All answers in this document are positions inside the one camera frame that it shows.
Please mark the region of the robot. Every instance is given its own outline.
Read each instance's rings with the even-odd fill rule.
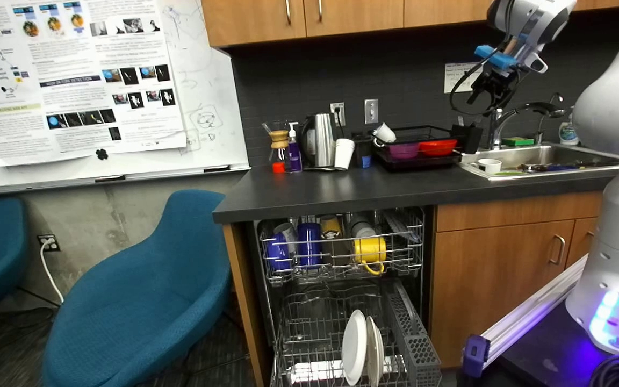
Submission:
[[[488,20],[507,39],[498,47],[476,50],[484,69],[472,83],[469,102],[486,93],[490,98],[486,114],[493,114],[511,99],[523,74],[549,72],[539,51],[563,31],[574,5],[577,0],[496,0]],[[619,54],[578,98],[574,122],[586,148],[619,154]],[[619,356],[619,177],[604,190],[599,232],[565,307],[595,346]]]

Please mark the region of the black wall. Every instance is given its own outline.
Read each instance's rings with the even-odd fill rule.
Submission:
[[[346,103],[349,131],[366,131],[364,99],[381,102],[381,121],[397,128],[455,122],[443,94],[443,65],[476,61],[472,47],[496,45],[503,35],[486,23],[373,32],[233,50],[239,103],[252,165],[265,165],[269,141],[260,122],[306,122],[317,105]],[[619,12],[577,14],[544,50],[549,74],[524,77],[510,108],[549,102],[555,93],[574,103],[612,61],[619,47]],[[533,134],[538,117],[524,114],[507,135]],[[558,121],[544,122],[544,141],[556,141]]]

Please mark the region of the sink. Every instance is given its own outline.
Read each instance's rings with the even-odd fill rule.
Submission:
[[[479,171],[479,159],[498,159],[503,169],[498,175],[486,175],[484,171]],[[478,155],[463,155],[461,169],[471,175],[484,177],[486,181],[519,181],[556,175],[619,171],[619,155],[599,154],[583,146],[544,145],[528,148],[498,148],[479,151]]]

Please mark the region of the floor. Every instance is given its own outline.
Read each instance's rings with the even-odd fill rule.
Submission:
[[[37,387],[43,348],[56,310],[0,314],[0,387]],[[223,314],[218,328],[186,359],[140,387],[252,387],[239,323]]]

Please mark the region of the open dishwasher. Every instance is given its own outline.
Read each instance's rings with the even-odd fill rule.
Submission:
[[[275,348],[270,386],[441,383],[438,356],[411,302],[424,297],[424,222],[422,208],[389,208],[256,224]],[[346,359],[366,348],[346,346],[354,314],[375,324],[364,363]]]

